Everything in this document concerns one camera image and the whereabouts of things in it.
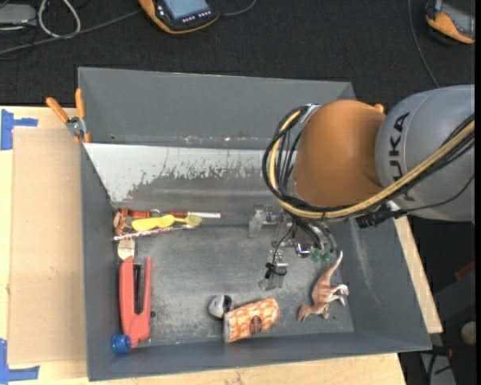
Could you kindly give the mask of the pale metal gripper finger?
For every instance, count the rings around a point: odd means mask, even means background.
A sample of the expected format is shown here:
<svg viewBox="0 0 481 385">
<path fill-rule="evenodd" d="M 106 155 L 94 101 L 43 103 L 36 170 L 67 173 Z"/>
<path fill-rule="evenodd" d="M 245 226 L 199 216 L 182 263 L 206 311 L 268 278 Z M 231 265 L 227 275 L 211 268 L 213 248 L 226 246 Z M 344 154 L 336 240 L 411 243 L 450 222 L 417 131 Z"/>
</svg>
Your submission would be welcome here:
<svg viewBox="0 0 481 385">
<path fill-rule="evenodd" d="M 249 221 L 249 237 L 257 237 L 265 226 L 278 225 L 281 222 L 281 212 L 273 205 L 256 206 Z"/>
<path fill-rule="evenodd" d="M 279 249 L 274 249 L 265 263 L 265 274 L 258 282 L 259 288 L 262 291 L 281 288 L 287 272 L 288 263 L 283 258 L 283 252 Z"/>
</svg>

